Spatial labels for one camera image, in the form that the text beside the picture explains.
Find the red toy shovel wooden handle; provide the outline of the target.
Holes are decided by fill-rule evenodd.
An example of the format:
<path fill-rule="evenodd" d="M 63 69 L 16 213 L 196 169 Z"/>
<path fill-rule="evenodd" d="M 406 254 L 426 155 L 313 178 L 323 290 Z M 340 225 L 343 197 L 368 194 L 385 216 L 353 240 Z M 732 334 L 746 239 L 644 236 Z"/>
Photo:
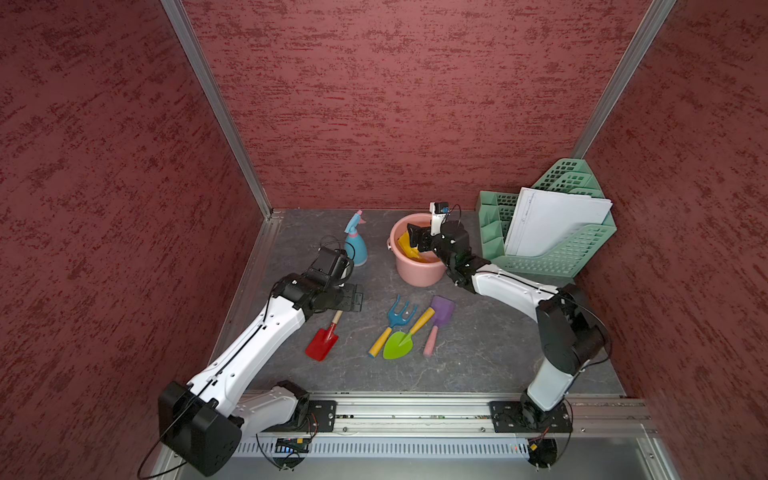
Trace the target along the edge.
<path fill-rule="evenodd" d="M 305 354 L 309 358 L 318 362 L 322 362 L 326 359 L 329 352 L 338 341 L 336 329 L 342 315 L 343 312 L 341 310 L 337 310 L 329 327 L 317 331 L 314 338 L 305 349 Z"/>

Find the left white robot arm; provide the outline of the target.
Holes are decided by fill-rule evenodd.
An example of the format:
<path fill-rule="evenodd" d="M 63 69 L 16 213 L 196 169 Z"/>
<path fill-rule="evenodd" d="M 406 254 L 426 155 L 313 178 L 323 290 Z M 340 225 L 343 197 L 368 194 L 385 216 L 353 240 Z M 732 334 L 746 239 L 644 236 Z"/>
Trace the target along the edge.
<path fill-rule="evenodd" d="M 308 392 L 291 381 L 245 398 L 252 380 L 278 348 L 313 315 L 358 312 L 363 295 L 350 283 L 345 248 L 322 246 L 301 274 L 278 280 L 251 324 L 203 371 L 170 382 L 158 398 L 159 441 L 205 477 L 216 474 L 240 441 L 273 427 L 315 434 L 320 422 Z"/>

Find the yellow toy shovel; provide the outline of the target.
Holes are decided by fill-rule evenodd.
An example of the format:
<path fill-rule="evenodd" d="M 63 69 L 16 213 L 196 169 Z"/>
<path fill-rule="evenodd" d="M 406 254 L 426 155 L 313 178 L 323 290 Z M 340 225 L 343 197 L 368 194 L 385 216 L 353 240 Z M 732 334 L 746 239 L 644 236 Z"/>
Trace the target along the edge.
<path fill-rule="evenodd" d="M 432 250 L 420 250 L 420 247 L 431 246 L 431 237 L 428 234 L 418 233 L 416 236 L 413 236 L 409 231 L 406 231 L 397 239 L 397 245 L 400 251 L 410 260 L 419 263 L 440 262 Z"/>

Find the blue pink spray bottle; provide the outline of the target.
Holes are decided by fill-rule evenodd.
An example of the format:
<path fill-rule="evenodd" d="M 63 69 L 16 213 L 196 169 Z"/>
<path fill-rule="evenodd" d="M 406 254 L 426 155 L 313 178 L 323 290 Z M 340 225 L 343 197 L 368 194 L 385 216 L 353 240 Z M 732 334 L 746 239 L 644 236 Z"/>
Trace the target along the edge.
<path fill-rule="evenodd" d="M 345 250 L 347 256 L 353 261 L 355 267 L 364 265 L 368 260 L 368 249 L 364 239 L 360 236 L 358 228 L 364 224 L 363 211 L 358 210 L 349 220 L 344 233 Z"/>

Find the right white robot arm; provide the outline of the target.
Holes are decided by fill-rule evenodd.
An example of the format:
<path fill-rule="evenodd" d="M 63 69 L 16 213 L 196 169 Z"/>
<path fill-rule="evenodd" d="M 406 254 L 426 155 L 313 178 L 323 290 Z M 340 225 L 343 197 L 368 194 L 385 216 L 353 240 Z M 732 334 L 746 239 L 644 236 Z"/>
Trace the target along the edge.
<path fill-rule="evenodd" d="M 409 245 L 434 254 L 456 286 L 510 306 L 536 323 L 544 360 L 521 396 L 529 423 L 542 422 L 563 403 L 578 375 L 597 362 L 598 354 L 611 352 L 606 325 L 575 285 L 544 285 L 505 271 L 472 251 L 459 221 L 437 228 L 409 223 L 406 232 Z"/>

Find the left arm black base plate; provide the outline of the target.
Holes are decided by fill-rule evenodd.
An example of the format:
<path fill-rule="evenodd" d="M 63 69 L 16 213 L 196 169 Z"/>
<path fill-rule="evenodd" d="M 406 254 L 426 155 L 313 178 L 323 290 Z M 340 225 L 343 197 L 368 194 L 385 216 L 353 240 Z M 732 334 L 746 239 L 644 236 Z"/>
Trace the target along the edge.
<path fill-rule="evenodd" d="M 302 400 L 291 418 L 276 427 L 276 431 L 315 434 L 332 432 L 335 425 L 337 402 L 333 400 Z"/>

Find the blue toy rake yellow handle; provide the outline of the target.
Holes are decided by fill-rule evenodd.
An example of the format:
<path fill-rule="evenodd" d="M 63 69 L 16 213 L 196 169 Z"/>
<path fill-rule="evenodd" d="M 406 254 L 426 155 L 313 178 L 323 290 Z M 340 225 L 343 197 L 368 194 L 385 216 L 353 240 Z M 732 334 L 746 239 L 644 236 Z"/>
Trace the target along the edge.
<path fill-rule="evenodd" d="M 368 355 L 372 358 L 377 357 L 394 330 L 406 326 L 415 317 L 417 310 L 416 304 L 411 305 L 408 300 L 402 301 L 401 296 L 398 295 L 387 313 L 388 327 L 371 346 Z"/>

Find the green toy trowel yellow handle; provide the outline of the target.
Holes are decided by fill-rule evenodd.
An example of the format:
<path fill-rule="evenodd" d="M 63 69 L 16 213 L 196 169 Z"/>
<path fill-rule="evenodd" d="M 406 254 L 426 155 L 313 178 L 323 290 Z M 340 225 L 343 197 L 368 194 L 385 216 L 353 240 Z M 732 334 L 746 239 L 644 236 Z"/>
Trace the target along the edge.
<path fill-rule="evenodd" d="M 413 336 L 418 333 L 434 317 L 434 315 L 435 310 L 432 307 L 429 307 L 407 333 L 402 331 L 393 333 L 384 346 L 383 358 L 385 360 L 396 360 L 409 354 L 414 346 Z"/>

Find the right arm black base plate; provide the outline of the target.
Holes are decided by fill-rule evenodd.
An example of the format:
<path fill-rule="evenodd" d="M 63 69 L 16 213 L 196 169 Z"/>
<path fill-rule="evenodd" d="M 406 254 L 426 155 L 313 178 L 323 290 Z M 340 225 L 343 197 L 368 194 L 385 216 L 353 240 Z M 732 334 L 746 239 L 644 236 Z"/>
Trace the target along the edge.
<path fill-rule="evenodd" d="M 571 414 L 561 401 L 552 410 L 539 409 L 531 401 L 491 401 L 488 403 L 495 433 L 566 434 L 571 433 Z"/>

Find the purple toy shovel pink handle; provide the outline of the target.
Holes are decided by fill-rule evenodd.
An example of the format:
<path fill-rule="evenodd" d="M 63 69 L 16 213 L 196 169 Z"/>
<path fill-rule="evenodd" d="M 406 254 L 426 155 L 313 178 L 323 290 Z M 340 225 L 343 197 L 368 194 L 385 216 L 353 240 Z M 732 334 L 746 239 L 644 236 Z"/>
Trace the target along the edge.
<path fill-rule="evenodd" d="M 433 355 L 439 331 L 451 321 L 456 304 L 445 297 L 434 296 L 430 307 L 434 310 L 435 314 L 432 318 L 432 329 L 423 350 L 424 357 L 431 357 Z"/>

